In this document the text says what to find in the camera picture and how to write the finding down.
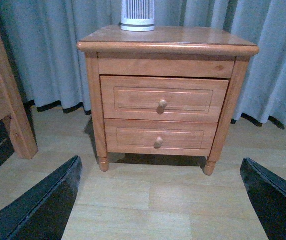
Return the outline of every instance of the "curtain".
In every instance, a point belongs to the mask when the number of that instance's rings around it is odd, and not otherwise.
[[[90,110],[84,54],[76,42],[117,25],[121,0],[0,0],[0,17],[26,99]],[[286,0],[155,0],[157,26],[211,27],[258,44],[234,113],[286,125]]]

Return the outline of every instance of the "drawer knob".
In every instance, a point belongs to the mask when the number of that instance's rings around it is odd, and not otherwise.
[[[154,144],[154,148],[156,149],[160,149],[161,146],[162,146],[162,143],[163,143],[163,139],[159,136],[157,139],[156,139],[156,142]]]
[[[161,101],[159,101],[158,106],[160,108],[165,108],[167,106],[167,101],[165,99],[161,99]]]

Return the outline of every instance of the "wooden floor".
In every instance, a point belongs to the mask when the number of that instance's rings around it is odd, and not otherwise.
[[[64,240],[267,239],[239,168],[249,157],[286,179],[286,130],[270,122],[256,127],[244,119],[231,125],[212,176],[197,166],[202,158],[149,156],[144,162],[144,157],[122,154],[112,155],[113,162],[121,163],[101,172],[89,137],[89,116],[57,108],[33,109],[32,114],[39,152],[32,160],[14,154],[0,167],[0,209],[79,155],[83,173]],[[143,164],[166,161],[190,166]]]

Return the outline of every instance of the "white air purifier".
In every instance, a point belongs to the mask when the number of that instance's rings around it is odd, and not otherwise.
[[[154,0],[122,0],[121,30],[153,31],[154,13]]]

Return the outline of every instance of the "wooden drawer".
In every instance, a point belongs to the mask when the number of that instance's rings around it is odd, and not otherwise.
[[[107,151],[207,156],[217,124],[105,119]]]
[[[101,76],[104,118],[216,123],[227,86],[226,80]]]
[[[100,75],[221,78],[232,76],[235,57],[100,53]]]

